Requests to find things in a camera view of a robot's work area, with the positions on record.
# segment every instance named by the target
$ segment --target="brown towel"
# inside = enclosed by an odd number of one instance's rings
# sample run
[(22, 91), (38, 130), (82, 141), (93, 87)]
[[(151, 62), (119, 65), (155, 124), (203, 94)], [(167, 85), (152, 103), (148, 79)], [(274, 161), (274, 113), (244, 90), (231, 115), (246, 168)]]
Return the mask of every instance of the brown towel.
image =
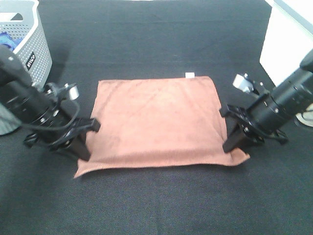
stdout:
[(100, 81), (91, 116), (101, 128), (87, 134), (91, 157), (78, 161), (75, 177), (107, 168), (238, 165), (249, 155), (223, 152), (220, 106), (209, 77)]

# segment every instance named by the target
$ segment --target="black cable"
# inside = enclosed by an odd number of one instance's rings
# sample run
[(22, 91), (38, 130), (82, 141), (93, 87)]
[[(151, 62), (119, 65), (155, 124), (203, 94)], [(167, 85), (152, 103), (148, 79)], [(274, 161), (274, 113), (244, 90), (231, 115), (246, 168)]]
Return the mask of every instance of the black cable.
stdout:
[(72, 100), (72, 102), (75, 104), (76, 106), (76, 112), (73, 115), (72, 119), (64, 126), (58, 126), (58, 127), (44, 127), (44, 126), (37, 126), (37, 125), (32, 125), (32, 124), (26, 124), (26, 123), (22, 123), (22, 122), (17, 122), (17, 121), (13, 121), (13, 120), (9, 120), (5, 117), (0, 116), (0, 118), (6, 122), (9, 122), (11, 124), (15, 124), (15, 125), (19, 125), (21, 127), (27, 128), (27, 129), (32, 129), (32, 130), (38, 130), (38, 131), (61, 131), (64, 130), (66, 128), (68, 128), (69, 126), (72, 125), (72, 123), (75, 121), (75, 119), (78, 116), (78, 113), (80, 111), (80, 106), (79, 104), (75, 101)]

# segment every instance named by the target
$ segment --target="white cabinet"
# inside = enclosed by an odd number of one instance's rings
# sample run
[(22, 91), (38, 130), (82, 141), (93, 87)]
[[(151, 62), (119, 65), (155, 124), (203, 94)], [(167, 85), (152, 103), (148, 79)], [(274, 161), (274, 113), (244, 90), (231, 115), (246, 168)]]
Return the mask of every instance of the white cabinet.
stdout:
[(277, 86), (313, 48), (313, 0), (266, 0), (272, 5), (260, 63)]

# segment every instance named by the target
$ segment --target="laundry basket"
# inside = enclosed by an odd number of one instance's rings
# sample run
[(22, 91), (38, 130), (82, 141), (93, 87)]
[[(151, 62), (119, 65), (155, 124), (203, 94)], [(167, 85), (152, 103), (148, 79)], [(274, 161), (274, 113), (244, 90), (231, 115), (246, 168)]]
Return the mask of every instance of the laundry basket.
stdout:
[[(13, 53), (20, 58), (36, 87), (42, 88), (50, 72), (52, 60), (37, 9), (38, 3), (37, 0), (0, 0), (0, 32), (8, 33), (12, 39), (23, 38)], [(1, 104), (0, 116), (16, 121), (11, 112)], [(17, 124), (0, 118), (0, 135), (17, 128)]]

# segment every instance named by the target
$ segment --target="blue cloth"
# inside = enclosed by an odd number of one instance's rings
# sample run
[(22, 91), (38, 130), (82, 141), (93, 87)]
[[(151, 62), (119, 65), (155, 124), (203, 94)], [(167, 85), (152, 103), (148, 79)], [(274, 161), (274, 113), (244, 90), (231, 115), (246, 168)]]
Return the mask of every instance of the blue cloth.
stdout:
[(0, 33), (0, 44), (6, 45), (11, 51), (13, 51), (23, 40), (23, 38), (12, 39), (6, 32)]

